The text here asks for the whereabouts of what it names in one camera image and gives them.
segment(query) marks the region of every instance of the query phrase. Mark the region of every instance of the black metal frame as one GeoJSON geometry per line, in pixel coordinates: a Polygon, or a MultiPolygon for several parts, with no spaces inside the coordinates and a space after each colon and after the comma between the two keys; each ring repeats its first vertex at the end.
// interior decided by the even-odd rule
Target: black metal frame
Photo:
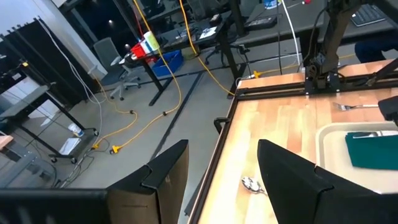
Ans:
{"type": "MultiPolygon", "coordinates": [[[[360,90],[377,90],[381,88],[398,87],[398,72],[391,72],[385,77],[380,78],[378,82],[373,83],[370,86],[367,85],[367,83],[369,84],[368,81],[373,80],[373,78],[375,78],[375,74],[377,73],[341,78],[339,79],[341,84],[341,89],[339,91],[333,91],[329,89],[327,91],[317,91],[312,95],[322,95],[328,93],[335,94],[336,92],[339,93],[339,92],[360,91],[360,90]]],[[[216,118],[214,121],[215,128],[219,132],[220,137],[216,145],[213,157],[211,158],[208,171],[205,174],[203,183],[201,184],[200,191],[197,197],[197,202],[196,204],[194,204],[192,213],[190,214],[189,224],[199,222],[203,206],[206,202],[206,198],[210,190],[215,171],[218,166],[218,161],[220,160],[221,154],[223,152],[225,141],[228,136],[236,108],[238,107],[238,103],[240,101],[248,101],[248,100],[263,100],[271,98],[283,98],[283,97],[306,96],[306,95],[307,94],[305,92],[305,82],[289,83],[289,84],[273,85],[273,86],[262,86],[255,88],[242,88],[236,91],[236,95],[231,103],[231,107],[228,111],[227,117],[216,118]]]]}
{"type": "Polygon", "coordinates": [[[23,130],[25,133],[27,133],[30,137],[32,137],[34,140],[38,141],[41,143],[43,146],[45,146],[49,151],[51,151],[53,154],[49,154],[49,157],[52,158],[54,162],[56,162],[56,158],[66,158],[66,159],[71,159],[72,163],[75,163],[77,160],[78,155],[75,153],[75,150],[73,150],[69,155],[63,155],[61,154],[58,150],[56,150],[54,147],[46,143],[43,139],[38,137],[35,133],[30,131],[29,129],[25,128],[23,124],[21,123],[21,118],[26,117],[27,115],[31,114],[34,110],[36,110],[39,106],[41,106],[44,102],[47,100],[50,100],[67,118],[69,118],[73,123],[75,123],[82,131],[86,130],[92,130],[93,135],[89,135],[88,133],[85,135],[85,139],[83,140],[84,143],[89,143],[94,136],[99,135],[97,132],[96,128],[85,128],[76,118],[74,118],[62,105],[58,103],[57,100],[55,100],[53,97],[49,95],[48,92],[44,93],[40,97],[38,97],[33,103],[26,105],[26,107],[21,110],[17,115],[7,118],[7,121],[14,125],[15,127],[20,128],[23,130]]]}

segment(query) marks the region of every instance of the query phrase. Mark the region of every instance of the red object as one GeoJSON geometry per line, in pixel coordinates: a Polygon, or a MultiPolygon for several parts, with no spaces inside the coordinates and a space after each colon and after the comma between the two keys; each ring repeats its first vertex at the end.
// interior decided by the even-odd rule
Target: red object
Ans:
{"type": "Polygon", "coordinates": [[[132,47],[131,52],[136,55],[137,58],[141,58],[145,56],[144,49],[141,47],[141,44],[138,43],[132,47]]]}

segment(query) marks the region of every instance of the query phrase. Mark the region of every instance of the keyboard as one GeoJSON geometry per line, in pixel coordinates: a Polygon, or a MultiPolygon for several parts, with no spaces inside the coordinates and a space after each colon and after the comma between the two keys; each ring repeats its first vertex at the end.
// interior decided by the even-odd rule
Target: keyboard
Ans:
{"type": "Polygon", "coordinates": [[[386,20],[383,13],[376,6],[369,4],[362,5],[355,14],[351,17],[351,20],[357,27],[366,26],[375,22],[381,22],[386,20]]]}

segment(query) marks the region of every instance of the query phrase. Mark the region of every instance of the yellow cable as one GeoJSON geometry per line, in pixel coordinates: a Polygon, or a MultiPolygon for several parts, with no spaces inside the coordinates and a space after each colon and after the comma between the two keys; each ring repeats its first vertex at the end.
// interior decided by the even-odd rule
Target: yellow cable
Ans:
{"type": "MultiPolygon", "coordinates": [[[[184,16],[185,27],[186,27],[186,29],[187,29],[187,35],[188,35],[189,43],[190,43],[190,45],[191,45],[191,48],[192,48],[192,50],[193,50],[193,53],[195,53],[195,55],[198,55],[198,53],[197,53],[195,47],[193,46],[193,42],[192,42],[192,39],[191,39],[191,32],[189,31],[189,27],[188,27],[187,15],[185,14],[185,10],[184,10],[184,6],[183,6],[183,4],[182,4],[182,0],[180,0],[180,6],[181,6],[182,14],[183,14],[183,16],[184,16]]],[[[205,63],[203,63],[203,61],[201,60],[201,58],[200,58],[199,56],[198,56],[198,59],[199,59],[199,62],[202,64],[203,68],[205,68],[205,70],[209,73],[210,77],[211,77],[212,79],[214,79],[214,81],[217,83],[217,85],[218,85],[219,87],[221,87],[225,92],[227,92],[227,93],[229,93],[229,94],[231,94],[231,95],[235,95],[234,93],[230,92],[229,90],[227,90],[225,87],[223,87],[223,86],[221,85],[221,83],[216,79],[216,77],[214,77],[214,75],[212,74],[212,72],[211,72],[211,71],[209,70],[209,68],[205,65],[205,63]]]]}
{"type": "MultiPolygon", "coordinates": [[[[128,113],[128,114],[131,114],[130,111],[121,111],[121,110],[119,110],[117,104],[116,104],[115,102],[112,102],[112,101],[110,101],[110,100],[108,99],[108,96],[106,95],[106,92],[105,92],[105,90],[104,90],[104,87],[101,85],[101,82],[100,82],[96,77],[95,77],[95,80],[98,82],[99,87],[101,88],[101,93],[104,95],[106,101],[109,102],[109,103],[111,103],[111,104],[113,104],[115,110],[116,110],[118,113],[122,113],[122,114],[127,114],[127,113],[128,113]]],[[[100,139],[98,139],[98,141],[94,142],[94,144],[93,144],[93,146],[92,146],[91,148],[93,148],[93,149],[99,148],[101,142],[102,142],[106,137],[112,136],[112,135],[114,135],[114,134],[117,134],[117,133],[120,133],[121,131],[126,130],[127,128],[130,128],[130,127],[137,121],[137,118],[138,118],[138,114],[137,114],[135,111],[132,111],[132,113],[136,115],[136,118],[135,118],[130,124],[128,124],[128,125],[127,125],[126,127],[124,127],[124,128],[121,128],[121,129],[119,129],[119,130],[116,130],[116,131],[114,131],[114,132],[112,132],[112,133],[109,133],[109,134],[107,134],[107,135],[101,137],[100,139]]]]}
{"type": "MultiPolygon", "coordinates": [[[[142,11],[141,11],[141,9],[140,9],[138,3],[137,3],[137,1],[136,1],[136,0],[133,0],[133,2],[134,2],[134,4],[136,5],[137,10],[138,10],[139,14],[141,15],[142,20],[144,21],[144,23],[145,23],[145,25],[146,25],[148,31],[151,31],[151,29],[150,29],[150,27],[149,27],[149,24],[147,23],[147,21],[146,21],[144,15],[143,15],[143,13],[142,13],[142,11]]],[[[179,96],[178,96],[178,97],[179,97],[179,99],[178,99],[178,105],[177,105],[176,107],[174,107],[173,109],[166,111],[166,114],[169,114],[169,113],[171,113],[171,112],[177,110],[177,109],[180,107],[180,105],[181,105],[181,100],[182,100],[182,94],[181,94],[180,85],[178,84],[177,79],[175,78],[174,73],[171,71],[171,69],[170,69],[168,63],[167,63],[166,60],[163,58],[163,54],[162,54],[162,51],[160,50],[160,48],[158,49],[158,52],[159,52],[160,57],[161,57],[162,60],[163,60],[163,63],[166,65],[167,69],[169,70],[170,74],[172,75],[173,80],[174,80],[174,82],[175,82],[175,84],[176,84],[176,86],[177,86],[177,89],[178,89],[178,95],[179,95],[179,96]]],[[[129,139],[127,142],[125,142],[125,143],[122,144],[121,146],[113,146],[113,152],[118,152],[121,148],[123,148],[124,146],[127,146],[131,141],[133,141],[133,140],[134,140],[135,138],[137,138],[141,133],[143,133],[153,122],[157,121],[159,118],[161,118],[161,117],[163,117],[163,116],[164,116],[163,113],[160,114],[160,115],[158,115],[156,118],[154,118],[152,121],[150,121],[150,122],[147,124],[147,126],[145,126],[141,131],[139,131],[134,137],[132,137],[131,139],[129,139]]]]}

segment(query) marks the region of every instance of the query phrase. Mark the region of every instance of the blue bin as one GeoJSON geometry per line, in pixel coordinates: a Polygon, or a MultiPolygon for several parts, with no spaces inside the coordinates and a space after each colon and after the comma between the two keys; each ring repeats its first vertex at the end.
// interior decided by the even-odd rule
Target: blue bin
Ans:
{"type": "MultiPolygon", "coordinates": [[[[163,54],[164,60],[169,65],[169,68],[174,73],[176,72],[182,65],[184,59],[181,54],[181,50],[176,50],[174,52],[169,52],[163,54]]],[[[160,58],[158,61],[152,66],[152,70],[154,71],[157,77],[162,77],[165,75],[170,75],[169,70],[166,65],[163,63],[163,60],[160,58]]]]}

